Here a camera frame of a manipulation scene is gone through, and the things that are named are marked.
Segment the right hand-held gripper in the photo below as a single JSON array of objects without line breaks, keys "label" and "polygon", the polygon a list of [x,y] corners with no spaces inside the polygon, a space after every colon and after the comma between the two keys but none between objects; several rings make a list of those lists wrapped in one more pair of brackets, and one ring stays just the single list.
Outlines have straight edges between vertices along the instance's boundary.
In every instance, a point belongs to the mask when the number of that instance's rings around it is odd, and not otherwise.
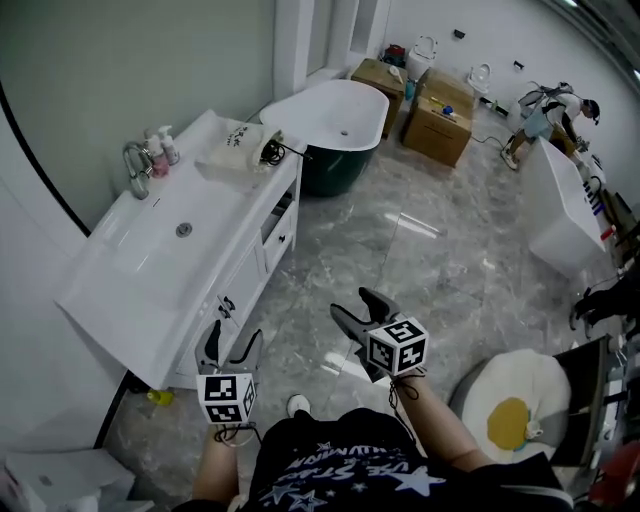
[{"label": "right hand-held gripper", "polygon": [[379,327],[355,317],[344,307],[332,303],[330,316],[339,329],[362,348],[357,355],[372,383],[398,377],[425,364],[429,333],[415,318],[401,315],[400,306],[391,298],[367,287],[358,294],[366,304],[369,318]]}]

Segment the cream cloth bag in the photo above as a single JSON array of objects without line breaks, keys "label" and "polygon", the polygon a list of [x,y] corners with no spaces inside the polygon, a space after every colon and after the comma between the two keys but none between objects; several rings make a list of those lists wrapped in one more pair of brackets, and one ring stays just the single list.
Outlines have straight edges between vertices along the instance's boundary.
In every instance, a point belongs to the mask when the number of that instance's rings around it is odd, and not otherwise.
[{"label": "cream cloth bag", "polygon": [[269,166],[263,157],[267,145],[283,140],[275,127],[229,120],[222,139],[204,149],[195,163],[207,169],[262,173]]}]

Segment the person's right forearm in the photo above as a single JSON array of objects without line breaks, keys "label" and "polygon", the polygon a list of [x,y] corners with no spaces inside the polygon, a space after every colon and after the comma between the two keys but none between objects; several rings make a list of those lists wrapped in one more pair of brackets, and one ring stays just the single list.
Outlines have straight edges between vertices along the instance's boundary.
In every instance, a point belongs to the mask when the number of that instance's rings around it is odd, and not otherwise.
[{"label": "person's right forearm", "polygon": [[430,388],[424,372],[392,380],[406,416],[426,454],[465,472],[493,465],[456,414]]}]

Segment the person's left forearm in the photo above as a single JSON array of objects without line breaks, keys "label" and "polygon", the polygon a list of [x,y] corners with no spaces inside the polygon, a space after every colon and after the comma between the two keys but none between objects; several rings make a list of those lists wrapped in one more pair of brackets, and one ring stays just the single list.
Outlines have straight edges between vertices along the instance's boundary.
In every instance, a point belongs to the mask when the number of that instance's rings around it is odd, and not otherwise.
[{"label": "person's left forearm", "polygon": [[245,429],[210,425],[192,488],[192,499],[227,511],[238,501],[238,450],[251,440]]}]

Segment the white vanity sink cabinet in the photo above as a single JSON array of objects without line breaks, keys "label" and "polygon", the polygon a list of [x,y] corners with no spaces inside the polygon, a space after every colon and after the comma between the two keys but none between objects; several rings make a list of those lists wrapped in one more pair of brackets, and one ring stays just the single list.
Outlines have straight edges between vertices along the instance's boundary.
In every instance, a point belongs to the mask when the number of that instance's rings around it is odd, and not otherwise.
[{"label": "white vanity sink cabinet", "polygon": [[[195,348],[221,321],[224,363],[296,239],[301,157],[287,152],[252,182],[222,181],[195,159],[226,133],[204,112],[177,138],[181,159],[138,200],[124,192],[73,260],[56,301],[149,387],[191,389]],[[176,227],[188,222],[189,236]]]}]

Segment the fried egg cushion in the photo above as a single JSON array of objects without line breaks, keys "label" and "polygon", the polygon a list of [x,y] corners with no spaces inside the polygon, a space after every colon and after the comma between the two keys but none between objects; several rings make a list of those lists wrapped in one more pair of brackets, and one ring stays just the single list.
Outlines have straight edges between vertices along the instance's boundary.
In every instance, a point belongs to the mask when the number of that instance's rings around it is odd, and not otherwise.
[{"label": "fried egg cushion", "polygon": [[480,449],[511,464],[554,455],[566,434],[570,401],[571,386],[559,362],[520,349],[474,371],[455,407]]}]

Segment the large cardboard box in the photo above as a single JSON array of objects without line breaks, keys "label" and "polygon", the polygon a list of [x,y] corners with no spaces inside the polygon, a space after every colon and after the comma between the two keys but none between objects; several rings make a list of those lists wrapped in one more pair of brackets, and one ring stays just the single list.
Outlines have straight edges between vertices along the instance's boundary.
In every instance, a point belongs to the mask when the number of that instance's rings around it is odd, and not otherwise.
[{"label": "large cardboard box", "polygon": [[471,138],[472,108],[447,106],[435,98],[416,96],[402,128],[401,143],[445,166],[454,168]]}]

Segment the pink floral bottle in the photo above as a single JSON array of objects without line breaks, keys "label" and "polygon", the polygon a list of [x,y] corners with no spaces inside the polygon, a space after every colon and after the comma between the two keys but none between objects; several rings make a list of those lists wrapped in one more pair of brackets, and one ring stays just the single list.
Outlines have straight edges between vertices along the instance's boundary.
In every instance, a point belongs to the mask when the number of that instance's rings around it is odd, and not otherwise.
[{"label": "pink floral bottle", "polygon": [[151,154],[153,178],[163,178],[169,173],[169,163],[159,136],[150,129],[144,131],[145,148]]}]

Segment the chrome faucet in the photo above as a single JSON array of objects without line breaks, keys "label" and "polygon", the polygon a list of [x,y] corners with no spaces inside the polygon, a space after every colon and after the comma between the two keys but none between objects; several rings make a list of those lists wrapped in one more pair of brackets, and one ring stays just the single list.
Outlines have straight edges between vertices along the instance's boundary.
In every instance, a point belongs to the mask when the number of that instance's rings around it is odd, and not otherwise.
[{"label": "chrome faucet", "polygon": [[138,200],[149,195],[148,180],[153,171],[153,157],[148,149],[138,142],[126,142],[122,157],[129,174],[132,193]]}]

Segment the white box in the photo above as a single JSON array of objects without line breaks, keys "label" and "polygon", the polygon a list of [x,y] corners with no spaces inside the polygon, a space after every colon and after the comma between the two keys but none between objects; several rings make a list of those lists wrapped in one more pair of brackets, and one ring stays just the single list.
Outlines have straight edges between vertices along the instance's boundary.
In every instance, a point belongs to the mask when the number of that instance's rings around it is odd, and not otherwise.
[{"label": "white box", "polygon": [[11,453],[0,467],[0,500],[11,512],[145,512],[131,501],[133,473],[103,449]]}]

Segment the white and green bathtub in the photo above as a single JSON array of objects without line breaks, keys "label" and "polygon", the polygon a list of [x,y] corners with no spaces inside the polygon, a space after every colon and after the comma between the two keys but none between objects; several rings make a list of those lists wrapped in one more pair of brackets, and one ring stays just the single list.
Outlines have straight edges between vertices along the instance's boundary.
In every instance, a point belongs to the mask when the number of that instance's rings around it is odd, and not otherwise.
[{"label": "white and green bathtub", "polygon": [[334,197],[350,190],[379,143],[389,100],[361,82],[335,79],[265,107],[260,121],[307,144],[301,190]]}]

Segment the white pump bottle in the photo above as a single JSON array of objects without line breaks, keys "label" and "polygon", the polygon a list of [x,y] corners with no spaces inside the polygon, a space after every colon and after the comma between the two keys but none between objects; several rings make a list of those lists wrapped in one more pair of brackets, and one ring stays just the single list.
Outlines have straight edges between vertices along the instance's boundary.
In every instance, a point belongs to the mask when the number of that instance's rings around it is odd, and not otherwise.
[{"label": "white pump bottle", "polygon": [[174,166],[180,161],[180,153],[171,135],[172,126],[164,125],[158,128],[160,143],[170,166]]}]

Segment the white rectangular bathtub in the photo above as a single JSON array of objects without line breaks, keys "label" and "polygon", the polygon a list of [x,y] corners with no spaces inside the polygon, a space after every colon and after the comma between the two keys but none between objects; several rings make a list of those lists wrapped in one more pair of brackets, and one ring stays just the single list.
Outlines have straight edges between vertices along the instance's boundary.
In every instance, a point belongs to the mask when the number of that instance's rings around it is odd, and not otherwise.
[{"label": "white rectangular bathtub", "polygon": [[576,165],[545,139],[520,163],[530,251],[567,278],[606,252]]}]

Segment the black-edged white panel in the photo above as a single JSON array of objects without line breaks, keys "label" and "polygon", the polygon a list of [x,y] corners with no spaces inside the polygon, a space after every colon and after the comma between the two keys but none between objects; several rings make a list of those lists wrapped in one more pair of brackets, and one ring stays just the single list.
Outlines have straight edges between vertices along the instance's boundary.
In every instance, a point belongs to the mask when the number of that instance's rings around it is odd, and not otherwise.
[{"label": "black-edged white panel", "polygon": [[54,300],[86,240],[0,83],[0,459],[102,447],[124,394],[125,368]]}]

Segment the white toilet open lid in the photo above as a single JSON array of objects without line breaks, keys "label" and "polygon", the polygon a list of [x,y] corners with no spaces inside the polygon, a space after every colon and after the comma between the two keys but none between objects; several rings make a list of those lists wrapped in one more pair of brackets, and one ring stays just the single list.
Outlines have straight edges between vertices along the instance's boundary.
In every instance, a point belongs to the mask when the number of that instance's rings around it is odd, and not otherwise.
[{"label": "white toilet open lid", "polygon": [[417,82],[432,67],[437,57],[438,41],[431,36],[419,36],[406,56],[408,78]]}]

